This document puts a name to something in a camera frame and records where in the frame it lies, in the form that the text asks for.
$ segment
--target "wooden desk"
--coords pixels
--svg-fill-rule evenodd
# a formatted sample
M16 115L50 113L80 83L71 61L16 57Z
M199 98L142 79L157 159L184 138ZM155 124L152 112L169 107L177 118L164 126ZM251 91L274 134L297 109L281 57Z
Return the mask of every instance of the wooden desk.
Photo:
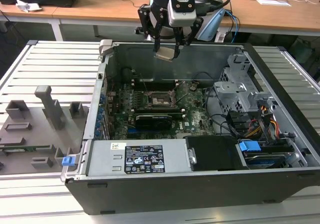
M136 7L149 0L131 0ZM233 14L241 21L240 32L320 36L320 3L299 3L287 0L291 7L260 5L252 0L231 0ZM43 7L43 11L25 13L15 6L0 5L0 9L16 22L49 23L57 41L63 40L61 24L93 25L98 35L98 25L140 26L137 8L128 0L77 0L72 8ZM0 15L0 21L6 19ZM218 30L217 39L228 32L232 23L225 17Z
M57 8L53 13L53 17L56 19L139 23L138 8L143 4L149 4L149 1L150 0L76 0L72 8Z
M320 36L319 0L310 0L317 5L294 0L279 1L287 1L291 7L261 5L251 0L231 0L233 14L241 22L240 32ZM224 17L219 32L226 33L231 24L230 18Z
M29 12L19 10L15 5L2 5L0 4L0 10L4 12L6 16L15 17L36 17L36 18L53 18L53 13L57 9L55 6L41 6L41 11Z

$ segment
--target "table leg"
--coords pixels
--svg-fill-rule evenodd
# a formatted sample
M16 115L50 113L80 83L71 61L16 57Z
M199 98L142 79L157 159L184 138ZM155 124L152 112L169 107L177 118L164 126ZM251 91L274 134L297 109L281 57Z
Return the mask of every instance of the table leg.
M52 19L50 22L51 26L52 26L52 30L54 33L54 37L56 41L63 41L63 35L62 35L62 29L60 26L60 21L57 19Z
M228 28L219 27L214 41L216 43L223 43L227 32L228 32Z
M93 26L93 32L95 33L95 37L99 37L100 35L99 35L99 30L98 30L98 26L97 25L94 25Z
M8 29L6 28L5 21L0 21L0 32L6 33Z

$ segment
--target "floor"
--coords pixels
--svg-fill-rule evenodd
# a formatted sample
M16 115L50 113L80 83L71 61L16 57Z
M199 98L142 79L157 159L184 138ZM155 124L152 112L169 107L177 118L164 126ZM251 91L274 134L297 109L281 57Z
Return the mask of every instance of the floor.
M0 33L0 77L6 72L9 66L16 59L27 40L54 41L55 37L49 24L38 23L7 23L8 32ZM134 34L132 27L98 27L100 37L94 36L92 26L85 25L63 25L62 31L66 41L93 41L101 39L112 39L115 41L143 41L143 35ZM232 35L229 35L225 42L230 42ZM296 41L293 36L276 36L264 34L251 34L247 42L256 46L284 46L290 50L290 46ZM320 62L320 38L299 37L298 41L306 40L303 48L308 53L307 61L303 60L301 65L314 76L319 72Z

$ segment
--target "warning label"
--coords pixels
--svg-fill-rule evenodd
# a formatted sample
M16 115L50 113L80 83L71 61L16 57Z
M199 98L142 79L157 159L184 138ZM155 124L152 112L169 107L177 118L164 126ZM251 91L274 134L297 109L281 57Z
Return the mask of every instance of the warning label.
M125 148L125 173L165 172L162 145L126 146Z

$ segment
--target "metal case frame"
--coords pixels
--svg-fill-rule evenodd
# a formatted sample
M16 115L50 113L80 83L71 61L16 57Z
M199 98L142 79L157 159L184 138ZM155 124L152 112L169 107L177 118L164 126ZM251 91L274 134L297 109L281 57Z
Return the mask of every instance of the metal case frame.
M249 44L236 46L243 50L261 78L272 89L285 108L299 136L310 143L310 152L320 154L320 137L296 106L264 61ZM94 92L101 90L98 80ZM92 100L91 111L94 113ZM87 125L91 123L91 114ZM108 214L172 209L204 208L257 203L277 203L299 190L320 185L320 167L282 168L239 171L207 171L177 174L94 177L86 176L90 162L92 137L84 134L82 162L75 178L65 181L66 187L88 214Z

